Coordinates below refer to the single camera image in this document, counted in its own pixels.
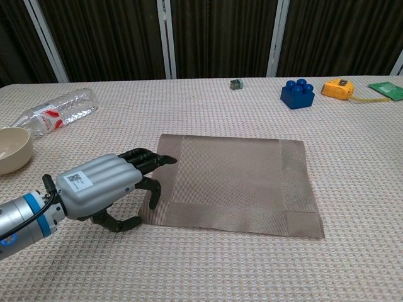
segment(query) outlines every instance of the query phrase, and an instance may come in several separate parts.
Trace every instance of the yellow tape measure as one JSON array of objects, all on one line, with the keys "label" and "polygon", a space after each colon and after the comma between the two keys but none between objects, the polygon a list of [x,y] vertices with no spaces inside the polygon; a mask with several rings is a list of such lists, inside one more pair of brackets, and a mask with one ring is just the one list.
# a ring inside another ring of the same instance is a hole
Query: yellow tape measure
[{"label": "yellow tape measure", "polygon": [[358,102],[389,102],[390,99],[381,98],[381,99],[361,99],[353,96],[354,93],[354,84],[351,81],[335,79],[331,81],[327,81],[322,88],[322,94],[324,96],[330,96],[331,98],[336,99],[352,99]]}]

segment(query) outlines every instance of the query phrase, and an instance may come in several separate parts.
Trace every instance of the black cable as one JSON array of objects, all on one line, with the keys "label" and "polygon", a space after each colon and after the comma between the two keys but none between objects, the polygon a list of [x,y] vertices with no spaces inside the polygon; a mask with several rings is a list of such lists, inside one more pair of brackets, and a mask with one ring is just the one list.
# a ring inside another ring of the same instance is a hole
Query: black cable
[{"label": "black cable", "polygon": [[10,237],[12,234],[15,234],[16,232],[22,230],[24,227],[26,227],[27,225],[29,225],[30,223],[34,222],[39,216],[43,215],[49,208],[50,206],[53,204],[53,200],[56,197],[56,192],[52,191],[49,194],[49,201],[47,204],[45,204],[45,206],[40,209],[38,212],[36,212],[34,215],[32,215],[31,217],[29,217],[29,219],[21,222],[19,225],[17,225],[16,227],[12,228],[10,231],[8,231],[7,233],[4,233],[3,235],[1,235],[0,237],[0,241]]}]

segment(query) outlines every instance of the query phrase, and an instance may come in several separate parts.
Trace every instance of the plastic water bottle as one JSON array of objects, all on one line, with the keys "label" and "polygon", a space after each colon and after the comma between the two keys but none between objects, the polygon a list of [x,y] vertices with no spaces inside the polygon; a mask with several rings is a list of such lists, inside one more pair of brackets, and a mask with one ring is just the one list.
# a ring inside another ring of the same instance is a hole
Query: plastic water bottle
[{"label": "plastic water bottle", "polygon": [[33,137],[43,136],[98,109],[95,93],[78,89],[26,110],[12,127],[26,128]]}]

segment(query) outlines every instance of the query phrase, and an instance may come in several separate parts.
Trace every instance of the green card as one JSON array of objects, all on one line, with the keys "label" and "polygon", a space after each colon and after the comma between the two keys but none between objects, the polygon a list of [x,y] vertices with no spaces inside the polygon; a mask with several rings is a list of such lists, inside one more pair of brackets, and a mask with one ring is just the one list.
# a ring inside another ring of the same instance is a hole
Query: green card
[{"label": "green card", "polygon": [[403,88],[396,86],[391,82],[369,84],[372,89],[382,93],[393,101],[401,101],[403,99]]}]

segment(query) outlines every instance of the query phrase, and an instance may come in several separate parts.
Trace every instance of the brown cloth napkin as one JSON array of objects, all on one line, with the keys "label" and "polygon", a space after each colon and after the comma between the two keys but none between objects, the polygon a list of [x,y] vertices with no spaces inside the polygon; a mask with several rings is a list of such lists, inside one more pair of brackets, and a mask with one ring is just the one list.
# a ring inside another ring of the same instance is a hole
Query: brown cloth napkin
[{"label": "brown cloth napkin", "polygon": [[155,210],[145,195],[144,222],[324,237],[303,142],[162,135],[157,153],[178,163],[153,172],[162,193]]}]

